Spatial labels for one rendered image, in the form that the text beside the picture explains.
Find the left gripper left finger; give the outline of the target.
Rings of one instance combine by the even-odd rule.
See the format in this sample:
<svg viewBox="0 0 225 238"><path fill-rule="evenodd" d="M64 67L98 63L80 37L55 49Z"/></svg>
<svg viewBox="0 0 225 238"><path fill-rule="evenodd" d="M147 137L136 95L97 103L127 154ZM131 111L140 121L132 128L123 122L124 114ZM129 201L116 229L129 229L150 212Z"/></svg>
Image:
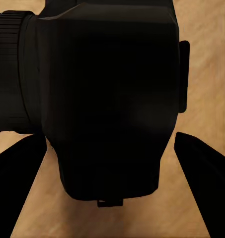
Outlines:
<svg viewBox="0 0 225 238"><path fill-rule="evenodd" d="M0 154L0 238L10 238L46 152L40 132Z"/></svg>

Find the digital camera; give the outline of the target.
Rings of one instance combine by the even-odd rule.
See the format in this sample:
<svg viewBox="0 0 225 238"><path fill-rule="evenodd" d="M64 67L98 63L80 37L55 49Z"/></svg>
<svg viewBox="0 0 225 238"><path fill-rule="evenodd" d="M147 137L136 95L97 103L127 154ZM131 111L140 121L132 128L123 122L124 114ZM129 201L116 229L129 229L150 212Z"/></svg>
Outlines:
<svg viewBox="0 0 225 238"><path fill-rule="evenodd" d="M172 0L45 0L0 13L0 132L43 132L65 192L98 207L158 189L187 109Z"/></svg>

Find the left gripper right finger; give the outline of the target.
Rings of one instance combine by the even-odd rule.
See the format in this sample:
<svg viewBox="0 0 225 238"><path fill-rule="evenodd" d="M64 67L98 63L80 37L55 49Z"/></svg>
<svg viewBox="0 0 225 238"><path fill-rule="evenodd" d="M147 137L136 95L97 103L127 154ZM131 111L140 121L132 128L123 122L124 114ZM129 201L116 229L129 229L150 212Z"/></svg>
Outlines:
<svg viewBox="0 0 225 238"><path fill-rule="evenodd" d="M211 238L225 238L225 156L182 132L174 150Z"/></svg>

